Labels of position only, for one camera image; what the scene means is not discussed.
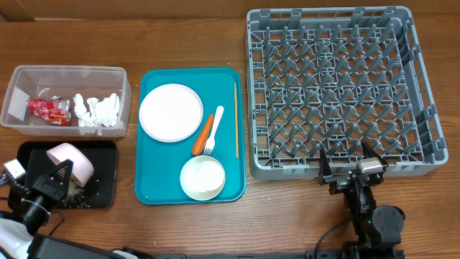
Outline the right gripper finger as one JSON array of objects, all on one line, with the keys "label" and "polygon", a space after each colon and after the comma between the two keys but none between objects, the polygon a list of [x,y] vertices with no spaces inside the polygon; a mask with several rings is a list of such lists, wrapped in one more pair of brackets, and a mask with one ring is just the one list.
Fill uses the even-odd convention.
[{"label": "right gripper finger", "polygon": [[318,173],[318,184],[327,184],[332,177],[332,172],[328,163],[326,152],[323,148],[320,150],[320,168]]},{"label": "right gripper finger", "polygon": [[365,140],[362,140],[361,141],[361,146],[362,146],[362,152],[363,152],[363,155],[364,155],[364,158],[367,159],[367,158],[376,158],[378,160],[380,160],[380,155],[375,152],[371,146],[367,143],[367,141]]}]

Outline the food scraps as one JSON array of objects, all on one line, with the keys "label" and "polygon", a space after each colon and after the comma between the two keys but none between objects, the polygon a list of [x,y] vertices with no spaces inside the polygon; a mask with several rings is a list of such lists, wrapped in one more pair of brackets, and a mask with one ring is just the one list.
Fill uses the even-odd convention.
[{"label": "food scraps", "polygon": [[96,206],[98,181],[90,179],[84,186],[79,186],[73,179],[70,180],[68,193],[60,202],[59,209],[86,209]]}]

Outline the pink bowl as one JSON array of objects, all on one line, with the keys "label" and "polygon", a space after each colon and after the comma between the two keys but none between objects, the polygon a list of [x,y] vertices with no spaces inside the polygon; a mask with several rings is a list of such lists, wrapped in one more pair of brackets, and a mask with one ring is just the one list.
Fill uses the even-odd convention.
[{"label": "pink bowl", "polygon": [[80,187],[84,187],[94,173],[93,164],[74,145],[64,142],[46,151],[49,159],[58,165],[65,160],[73,162],[72,179]]}]

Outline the red snack wrapper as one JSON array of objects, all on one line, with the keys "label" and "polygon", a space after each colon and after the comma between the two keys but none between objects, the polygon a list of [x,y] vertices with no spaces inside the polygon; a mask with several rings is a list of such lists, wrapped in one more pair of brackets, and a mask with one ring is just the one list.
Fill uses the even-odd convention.
[{"label": "red snack wrapper", "polygon": [[46,122],[60,126],[71,125],[70,101],[64,99],[30,99],[27,102],[30,114]]}]

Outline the white tissue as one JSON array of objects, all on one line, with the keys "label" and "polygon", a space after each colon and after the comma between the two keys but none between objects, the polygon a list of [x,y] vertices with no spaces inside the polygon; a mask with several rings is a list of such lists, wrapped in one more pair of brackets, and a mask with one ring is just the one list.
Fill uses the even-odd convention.
[{"label": "white tissue", "polygon": [[79,127],[92,127],[93,122],[91,119],[91,113],[87,110],[86,106],[84,105],[84,100],[81,94],[76,94],[73,97],[74,101],[74,112],[76,117],[78,118],[78,126]]},{"label": "white tissue", "polygon": [[112,93],[110,97],[104,98],[102,101],[96,97],[87,99],[89,106],[89,122],[93,127],[113,127],[116,124],[120,98],[116,93]]}]

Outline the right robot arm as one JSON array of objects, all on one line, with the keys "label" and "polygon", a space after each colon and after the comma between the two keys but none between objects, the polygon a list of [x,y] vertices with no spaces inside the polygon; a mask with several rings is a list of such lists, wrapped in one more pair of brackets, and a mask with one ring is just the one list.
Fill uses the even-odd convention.
[{"label": "right robot arm", "polygon": [[372,187],[384,181],[383,175],[389,164],[367,142],[362,141],[361,147],[364,157],[357,162],[356,168],[341,176],[332,173],[326,151],[320,151],[318,183],[329,185],[331,195],[344,195],[350,218],[338,223],[320,238],[313,251],[314,258],[322,256],[319,247],[324,239],[348,222],[354,226],[356,240],[345,242],[340,251],[333,251],[331,254],[335,258],[405,257],[404,251],[396,248],[401,243],[405,213],[396,206],[378,206],[372,193]]}]

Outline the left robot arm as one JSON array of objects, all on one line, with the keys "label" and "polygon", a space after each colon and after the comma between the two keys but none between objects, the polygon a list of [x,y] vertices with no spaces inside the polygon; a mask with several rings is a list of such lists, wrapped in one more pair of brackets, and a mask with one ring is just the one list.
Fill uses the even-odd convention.
[{"label": "left robot arm", "polygon": [[41,235],[53,209],[67,196],[73,161],[64,160],[48,173],[37,177],[30,188],[20,183],[26,171],[18,160],[4,164],[1,185],[10,185],[19,196],[11,212],[1,213],[1,257],[41,259],[120,258],[119,254],[97,247]]}]

